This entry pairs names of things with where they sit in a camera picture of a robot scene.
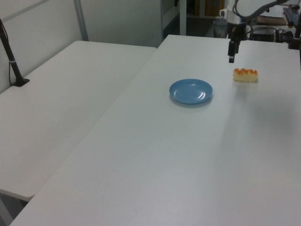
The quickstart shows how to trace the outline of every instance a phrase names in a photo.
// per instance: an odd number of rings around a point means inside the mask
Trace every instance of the black stand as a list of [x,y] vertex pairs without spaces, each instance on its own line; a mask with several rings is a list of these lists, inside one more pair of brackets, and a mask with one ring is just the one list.
[[6,51],[6,54],[8,56],[10,65],[11,65],[11,67],[12,67],[14,73],[15,73],[15,76],[16,76],[16,82],[13,83],[12,86],[21,87],[24,84],[28,83],[29,79],[23,78],[21,76],[21,74],[20,74],[18,65],[16,63],[14,54],[13,54],[11,48],[10,48],[10,45],[9,45],[9,42],[8,42],[8,38],[7,38],[6,33],[5,33],[4,25],[3,25],[2,21],[1,21],[1,19],[0,19],[0,38],[1,38],[1,41],[3,43],[4,49]]
[[301,15],[299,16],[296,33],[295,33],[294,37],[292,38],[292,42],[288,44],[289,49],[298,49],[298,50],[301,49],[300,33],[301,33]]

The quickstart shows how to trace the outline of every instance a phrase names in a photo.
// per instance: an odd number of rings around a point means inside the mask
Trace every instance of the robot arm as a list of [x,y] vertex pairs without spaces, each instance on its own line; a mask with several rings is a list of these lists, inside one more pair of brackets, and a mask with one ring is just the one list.
[[221,10],[222,17],[227,19],[229,42],[229,63],[234,63],[240,41],[246,34],[246,23],[262,14],[265,10],[287,2],[288,0],[229,0],[227,9]]

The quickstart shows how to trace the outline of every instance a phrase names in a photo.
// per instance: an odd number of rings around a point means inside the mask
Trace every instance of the table leg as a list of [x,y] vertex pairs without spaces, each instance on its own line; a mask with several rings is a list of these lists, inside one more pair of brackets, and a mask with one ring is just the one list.
[[186,4],[187,0],[180,0],[180,35],[186,35]]

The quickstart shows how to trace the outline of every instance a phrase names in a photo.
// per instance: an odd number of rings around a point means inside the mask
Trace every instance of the desk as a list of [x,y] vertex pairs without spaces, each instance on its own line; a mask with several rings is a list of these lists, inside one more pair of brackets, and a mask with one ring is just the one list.
[[[299,52],[242,41],[229,64],[228,43],[168,36],[12,226],[298,225]],[[259,82],[233,81],[235,67]],[[212,101],[171,100],[184,78]]]
[[155,48],[77,41],[0,95],[0,193],[30,200]]

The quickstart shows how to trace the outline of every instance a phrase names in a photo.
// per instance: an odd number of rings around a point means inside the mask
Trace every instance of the trash can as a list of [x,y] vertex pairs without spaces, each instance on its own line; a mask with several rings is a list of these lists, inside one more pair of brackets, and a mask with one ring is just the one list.
[[227,21],[225,19],[218,19],[213,21],[214,37],[225,39],[227,37]]

